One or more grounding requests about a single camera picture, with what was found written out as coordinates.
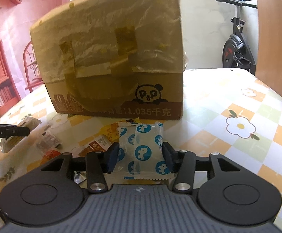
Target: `blue circular logo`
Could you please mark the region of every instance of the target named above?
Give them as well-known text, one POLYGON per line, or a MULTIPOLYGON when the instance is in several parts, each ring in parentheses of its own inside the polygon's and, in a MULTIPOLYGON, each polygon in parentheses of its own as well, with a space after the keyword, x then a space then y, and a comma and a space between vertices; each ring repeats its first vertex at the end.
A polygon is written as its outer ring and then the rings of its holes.
POLYGON ((146 161, 151 157, 152 151, 150 147, 148 147, 147 145, 139 145, 136 148, 134 155, 136 156, 138 160, 146 161))
POLYGON ((151 130, 151 125, 149 124, 141 124, 137 127, 137 131, 140 133, 147 133, 151 130))
POLYGON ((154 140, 155 140, 155 143, 159 145, 159 147, 162 146, 162 136, 161 135, 157 135, 154 140))
POLYGON ((121 128, 121 129, 120 129, 120 137, 121 137, 122 135, 124 135, 126 132, 127 132, 127 128, 121 128))
POLYGON ((160 161, 156 164, 155 170, 157 173, 165 175, 170 173, 168 167, 166 166, 165 161, 160 161))
POLYGON ((140 173, 139 164, 134 165, 134 161, 131 161, 127 166, 128 172, 132 175, 140 173))
POLYGON ((130 135, 130 136, 128 137, 128 143, 129 143, 129 144, 134 145, 134 135, 135 135, 135 133, 133 133, 132 135, 130 135))
POLYGON ((121 161, 125 157, 125 151, 123 148, 120 148, 118 151, 117 162, 121 161))

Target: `silver bolt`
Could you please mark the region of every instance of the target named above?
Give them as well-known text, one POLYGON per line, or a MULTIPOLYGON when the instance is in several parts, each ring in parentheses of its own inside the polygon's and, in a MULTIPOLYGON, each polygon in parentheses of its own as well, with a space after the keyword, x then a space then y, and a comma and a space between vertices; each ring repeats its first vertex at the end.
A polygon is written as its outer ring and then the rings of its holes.
POLYGON ((186 191, 186 190, 189 190, 191 188, 190 184, 187 184, 187 183, 184 183, 184 182, 181 182, 181 183, 177 183, 175 185, 175 188, 177 190, 180 190, 180 191, 186 191))
POLYGON ((93 183, 90 185, 90 189, 94 190, 94 191, 102 191, 103 189, 105 189, 105 184, 103 183, 93 183))

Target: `yellow flower center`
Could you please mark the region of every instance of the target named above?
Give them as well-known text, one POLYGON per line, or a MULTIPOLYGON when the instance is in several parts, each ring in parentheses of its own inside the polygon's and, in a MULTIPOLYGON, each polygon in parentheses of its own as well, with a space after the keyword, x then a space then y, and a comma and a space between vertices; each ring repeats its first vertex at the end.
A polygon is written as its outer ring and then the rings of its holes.
POLYGON ((237 127, 240 129, 244 129, 244 125, 242 123, 237 124, 237 127))

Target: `tablecloth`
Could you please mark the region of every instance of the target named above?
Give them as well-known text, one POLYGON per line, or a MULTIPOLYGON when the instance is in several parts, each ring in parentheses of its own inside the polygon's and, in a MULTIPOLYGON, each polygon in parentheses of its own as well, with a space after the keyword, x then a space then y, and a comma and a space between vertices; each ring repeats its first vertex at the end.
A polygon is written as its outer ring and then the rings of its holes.
MULTIPOLYGON (((183 76, 183 117, 161 121, 164 141, 197 156, 219 152, 275 185, 282 195, 282 97, 241 69, 187 70, 183 76)), ((49 125, 62 141, 60 152, 71 152, 88 143, 103 126, 121 120, 58 114, 44 85, 4 114, 0 123, 18 124, 25 116, 38 118, 42 124, 22 141, 21 148, 4 154, 0 148, 0 191, 40 165, 43 155, 32 144, 44 126, 49 125)), ((195 184, 206 180, 200 173, 195 184)), ((282 207, 275 224, 282 229, 282 207)))

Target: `box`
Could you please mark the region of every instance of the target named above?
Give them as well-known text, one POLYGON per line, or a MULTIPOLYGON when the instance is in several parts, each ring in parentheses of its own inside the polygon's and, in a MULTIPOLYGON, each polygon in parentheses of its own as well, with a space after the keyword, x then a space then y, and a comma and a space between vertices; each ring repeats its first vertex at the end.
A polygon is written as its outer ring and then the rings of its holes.
POLYGON ((179 0, 73 0, 30 34, 58 113, 181 118, 179 0))

